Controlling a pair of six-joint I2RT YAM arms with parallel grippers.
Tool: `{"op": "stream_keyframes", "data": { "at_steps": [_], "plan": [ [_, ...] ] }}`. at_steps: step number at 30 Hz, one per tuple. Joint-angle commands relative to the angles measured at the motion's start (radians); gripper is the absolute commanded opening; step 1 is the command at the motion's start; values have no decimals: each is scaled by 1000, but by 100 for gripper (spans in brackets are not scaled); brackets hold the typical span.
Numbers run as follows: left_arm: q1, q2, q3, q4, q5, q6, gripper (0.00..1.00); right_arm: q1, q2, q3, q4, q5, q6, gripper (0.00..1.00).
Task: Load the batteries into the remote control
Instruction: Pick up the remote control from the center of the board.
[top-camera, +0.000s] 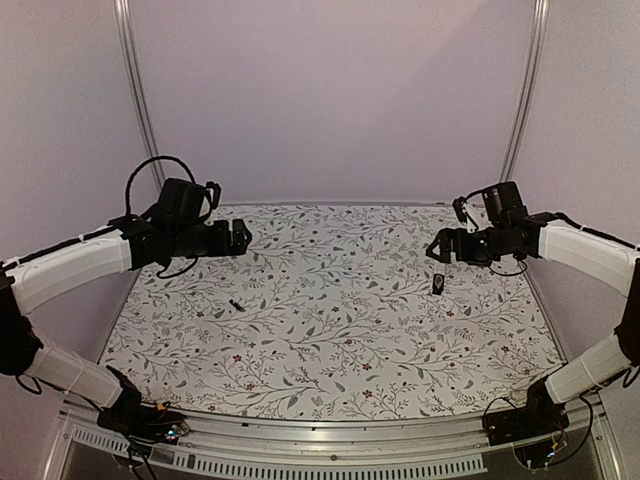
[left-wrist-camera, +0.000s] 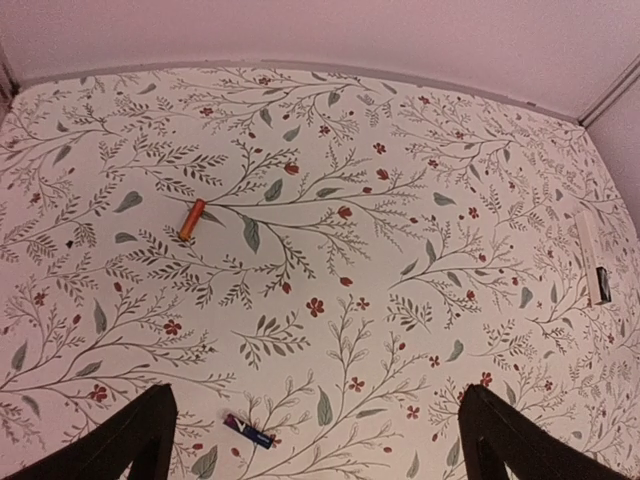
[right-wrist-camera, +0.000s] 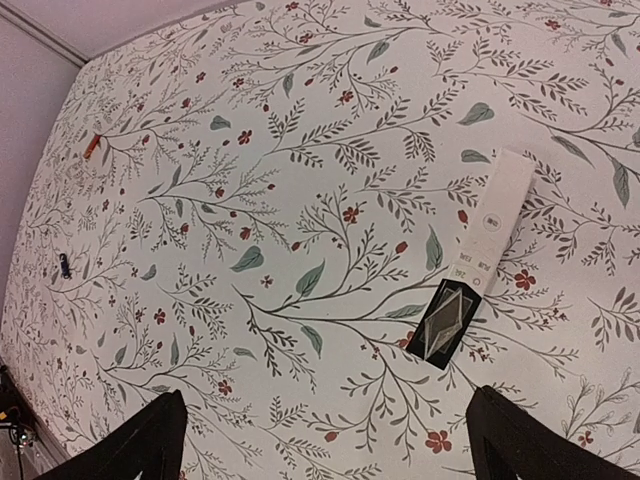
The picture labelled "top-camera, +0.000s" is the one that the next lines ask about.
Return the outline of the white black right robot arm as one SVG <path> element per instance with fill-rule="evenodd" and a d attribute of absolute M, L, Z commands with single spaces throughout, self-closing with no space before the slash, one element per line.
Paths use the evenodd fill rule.
<path fill-rule="evenodd" d="M 639 248 L 572 220 L 563 212 L 531 213 L 517 184 L 497 183 L 454 200 L 459 226 L 441 229 L 426 248 L 441 263 L 489 268 L 511 257 L 564 267 L 598 283 L 620 298 L 621 317 L 612 332 L 575 359 L 530 387 L 531 402 L 517 415 L 517 427 L 537 436 L 563 404 L 639 365 Z"/>

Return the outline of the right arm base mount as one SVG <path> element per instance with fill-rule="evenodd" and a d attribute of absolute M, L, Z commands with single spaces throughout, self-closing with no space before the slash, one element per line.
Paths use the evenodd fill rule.
<path fill-rule="evenodd" d="M 482 427 L 491 446 L 549 435 L 569 425 L 569 418 L 562 407 L 549 411 L 521 407 L 486 413 L 482 418 Z"/>

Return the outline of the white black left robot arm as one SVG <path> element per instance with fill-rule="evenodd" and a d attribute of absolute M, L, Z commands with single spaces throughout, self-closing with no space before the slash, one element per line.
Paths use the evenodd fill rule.
<path fill-rule="evenodd" d="M 106 225 L 1 266 L 1 372 L 28 376 L 108 410 L 128 434 L 148 426 L 148 412 L 126 378 L 39 338 L 28 316 L 78 287 L 175 258 L 237 257 L 252 235 L 240 219 L 213 220 L 221 188 L 170 178 L 143 214 L 131 211 Z"/>

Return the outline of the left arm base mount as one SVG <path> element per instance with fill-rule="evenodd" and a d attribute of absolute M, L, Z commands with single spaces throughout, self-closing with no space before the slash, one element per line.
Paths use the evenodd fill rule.
<path fill-rule="evenodd" d="M 97 425 L 147 444 L 176 444 L 190 432 L 186 417 L 169 401 L 154 405 L 114 405 L 98 414 Z"/>

